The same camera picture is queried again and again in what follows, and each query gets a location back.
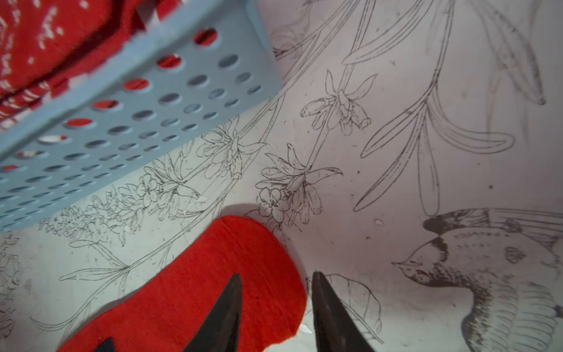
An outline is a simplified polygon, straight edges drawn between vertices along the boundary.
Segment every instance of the basket hole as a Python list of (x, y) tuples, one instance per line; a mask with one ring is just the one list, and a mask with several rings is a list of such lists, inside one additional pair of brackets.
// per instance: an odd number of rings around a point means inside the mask
[(24, 150), (16, 154), (19, 159), (33, 159), (37, 157), (46, 157), (47, 153), (42, 150)]
[(70, 168), (70, 166), (68, 166), (68, 165), (53, 165), (53, 166), (48, 166), (48, 167), (44, 168), (43, 171), (45, 171), (45, 172), (57, 172), (57, 171), (66, 170), (68, 168)]
[(94, 176), (94, 178), (95, 179), (102, 179), (102, 178), (107, 177), (109, 175), (111, 175), (109, 172), (104, 172), (104, 173), (101, 173), (99, 175)]
[(218, 88), (218, 89), (212, 90), (211, 93), (209, 93), (208, 97), (211, 100), (219, 99), (219, 98), (224, 97), (225, 93), (226, 93), (226, 91), (223, 88)]
[(6, 213), (6, 214), (12, 214), (12, 213), (15, 213), (16, 211), (21, 211), (21, 210), (24, 210), (24, 209), (25, 209), (25, 207), (14, 208), (14, 209), (6, 210), (6, 211), (4, 211), (4, 213)]
[(50, 179), (52, 179), (51, 176), (44, 175), (44, 176), (32, 177), (30, 179), (25, 180), (25, 182), (33, 183), (33, 182), (47, 181), (47, 180), (50, 180)]
[(100, 100), (92, 104), (92, 107), (98, 111), (109, 112), (116, 111), (122, 107), (121, 103), (117, 100)]
[(70, 138), (68, 138), (67, 136), (55, 136), (55, 135), (41, 136), (41, 137), (37, 138), (37, 141), (39, 143), (47, 144), (47, 145), (53, 145), (53, 144), (57, 144), (57, 143), (61, 143), (61, 142), (67, 142), (69, 140), (70, 140)]
[(159, 149), (159, 148), (160, 148), (159, 145), (152, 145), (152, 146), (147, 147), (147, 148), (145, 148), (145, 149), (143, 149), (143, 150), (144, 150), (145, 152), (152, 152), (153, 150), (157, 150), (157, 149)]
[(143, 132), (139, 135), (140, 139), (148, 139), (148, 138), (153, 138), (158, 136), (158, 132), (157, 131), (150, 131), (150, 132)]
[(248, 95), (252, 95), (254, 93), (258, 93), (262, 89), (262, 86), (255, 86), (248, 90)]
[(156, 114), (152, 110), (141, 110), (133, 114), (133, 120), (136, 121), (148, 121), (155, 118)]
[(184, 108), (184, 113), (193, 114), (202, 111), (202, 106), (200, 104), (190, 104)]
[(18, 165), (4, 165), (2, 166), (2, 172), (12, 172), (19, 168), (20, 167)]
[(72, 175), (72, 176), (69, 176), (69, 177), (65, 177), (64, 180), (65, 180), (65, 181), (72, 181), (72, 180), (80, 179), (81, 177), (84, 177), (84, 174), (79, 173), (79, 174), (77, 174), (77, 175)]
[(214, 119), (218, 116), (218, 114), (216, 112), (211, 112), (211, 113), (207, 113), (205, 115), (203, 115), (203, 119), (204, 120), (211, 120)]
[(68, 160), (68, 161), (74, 161), (74, 160), (86, 159), (89, 156), (90, 155), (88, 155), (86, 153), (73, 153), (73, 154), (69, 154), (69, 155), (65, 156), (63, 159)]
[(160, 125), (162, 127), (170, 127), (170, 126), (175, 126), (179, 123), (180, 123), (180, 120), (178, 120), (176, 118), (169, 118), (169, 119), (166, 119), (163, 122), (161, 122)]
[(226, 108), (232, 108), (233, 106), (236, 106), (239, 104), (239, 100), (238, 99), (231, 99), (228, 102), (225, 103), (225, 107)]
[(193, 76), (187, 81), (187, 85), (193, 88), (202, 88), (209, 84), (209, 77), (204, 74)]
[(119, 170), (119, 169), (124, 168), (124, 167), (126, 167), (126, 166), (127, 166), (127, 165), (125, 165), (125, 164), (119, 164), (119, 165), (112, 166), (112, 167), (110, 167), (109, 169), (110, 169), (110, 170)]
[(39, 193), (39, 194), (34, 195), (33, 198), (41, 198), (41, 197), (44, 197), (46, 195), (51, 195), (51, 194), (53, 194), (53, 192), (43, 192), (43, 193)]
[(139, 146), (139, 144), (137, 144), (137, 143), (127, 143), (127, 144), (123, 144), (118, 149), (119, 150), (130, 150), (130, 149), (135, 149), (138, 146)]
[(158, 100), (162, 105), (174, 105), (178, 104), (182, 100), (182, 97), (178, 93), (168, 93), (163, 95)]
[(250, 72), (244, 72), (236, 76), (235, 83), (236, 84), (246, 83), (250, 81), (251, 78), (252, 78), (252, 74)]
[(189, 125), (187, 125), (187, 126), (182, 127), (182, 131), (184, 131), (184, 132), (186, 132), (186, 131), (193, 131), (193, 130), (195, 130), (196, 128), (198, 128), (198, 125), (195, 124), (195, 123), (191, 123), (191, 124), (189, 124)]
[(133, 155), (132, 157), (127, 158), (127, 161), (135, 161), (142, 158), (142, 155)]
[(91, 170), (95, 170), (95, 169), (100, 168), (100, 167), (102, 167), (102, 165), (96, 164), (96, 165), (84, 166), (84, 167), (81, 168), (80, 170), (82, 170), (82, 171), (91, 171)]
[(59, 188), (63, 188), (63, 187), (67, 187), (69, 184), (58, 184), (58, 185), (54, 185), (51, 187), (48, 187), (49, 189), (59, 189)]
[(33, 199), (33, 200), (28, 200), (27, 202), (21, 202), (18, 205), (19, 206), (28, 206), (30, 204), (35, 204), (35, 203), (39, 203), (39, 201), (37, 199)]
[(101, 157), (100, 161), (110, 161), (110, 160), (115, 160), (117, 158), (119, 158), (119, 154), (110, 154)]
[(202, 29), (194, 36), (194, 43), (199, 46), (208, 47), (215, 43), (219, 34), (215, 28)]
[(0, 197), (0, 202), (5, 202), (7, 200), (14, 200), (19, 198), (19, 195), (5, 195), (4, 197)]
[(170, 141), (174, 141), (174, 140), (177, 140), (177, 139), (178, 139), (178, 136), (172, 135), (172, 136), (168, 136), (168, 137), (166, 137), (166, 138), (163, 138), (162, 141), (163, 141), (163, 142), (170, 142)]
[(232, 54), (232, 55), (227, 55), (223, 57), (221, 60), (219, 60), (218, 65), (222, 69), (232, 69), (237, 65), (238, 62), (239, 62), (239, 56)]
[(129, 126), (115, 126), (109, 129), (108, 133), (110, 135), (119, 136), (126, 135), (133, 132), (133, 128)]
[(174, 70), (182, 67), (183, 63), (184, 61), (179, 55), (171, 54), (165, 57), (161, 57), (160, 60), (158, 60), (157, 65), (163, 70)]
[(24, 191), (31, 191), (34, 188), (35, 188), (34, 186), (21, 186), (21, 187), (12, 188), (8, 192), (18, 193), (18, 192), (24, 192)]
[(92, 128), (96, 125), (96, 123), (90, 119), (70, 119), (65, 122), (65, 127), (72, 128), (72, 129), (79, 129), (79, 128)]
[(148, 91), (150, 88), (150, 82), (145, 78), (135, 78), (127, 81), (123, 84), (123, 89), (129, 92), (140, 93), (143, 91)]
[(103, 140), (103, 139), (98, 139), (98, 140), (91, 141), (91, 142), (88, 142), (88, 143), (84, 144), (84, 146), (85, 146), (86, 148), (90, 148), (90, 149), (94, 149), (94, 148), (105, 148), (105, 147), (107, 147), (108, 145), (110, 145), (110, 142), (109, 142), (109, 141), (106, 141), (106, 140)]

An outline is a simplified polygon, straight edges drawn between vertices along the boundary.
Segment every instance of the red cloth with white pattern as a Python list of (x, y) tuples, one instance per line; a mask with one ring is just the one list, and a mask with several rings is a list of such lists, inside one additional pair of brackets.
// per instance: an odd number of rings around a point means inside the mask
[(0, 132), (186, 1), (0, 0)]

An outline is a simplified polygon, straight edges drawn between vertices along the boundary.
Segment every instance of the red felt mat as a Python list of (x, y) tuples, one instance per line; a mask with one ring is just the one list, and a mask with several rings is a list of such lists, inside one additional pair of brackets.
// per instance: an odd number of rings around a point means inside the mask
[(182, 352), (235, 273), (243, 282), (239, 351), (259, 352), (295, 335), (306, 294), (294, 263), (264, 226), (226, 216), (59, 352), (92, 352), (108, 337), (117, 352)]

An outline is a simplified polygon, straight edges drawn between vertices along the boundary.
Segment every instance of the light blue plastic basket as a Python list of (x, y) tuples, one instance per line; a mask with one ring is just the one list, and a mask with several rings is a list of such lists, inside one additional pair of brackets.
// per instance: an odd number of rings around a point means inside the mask
[[(197, 45), (194, 37), (211, 28), (217, 39)], [(174, 54), (178, 67), (157, 64)], [(137, 78), (149, 87), (123, 88)], [(254, 0), (191, 0), (128, 42), (87, 82), (0, 137), (0, 232), (35, 224), (281, 87)], [(118, 104), (94, 107), (105, 100)], [(68, 126), (75, 119), (92, 123)]]

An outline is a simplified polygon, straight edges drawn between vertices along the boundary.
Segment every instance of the red fabric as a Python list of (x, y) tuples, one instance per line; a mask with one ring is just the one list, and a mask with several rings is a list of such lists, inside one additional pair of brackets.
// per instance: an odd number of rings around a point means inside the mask
[(264, 226), (226, 216), (59, 352), (92, 352), (108, 337), (117, 352), (182, 352), (236, 273), (243, 282), (239, 351), (263, 351), (295, 335), (307, 298), (294, 263)]
[[(159, 20), (181, 0), (145, 0)], [(90, 73), (114, 55), (144, 24), (135, 9), (142, 0), (4, 0), (0, 2), (0, 130), (2, 121), (69, 80)]]

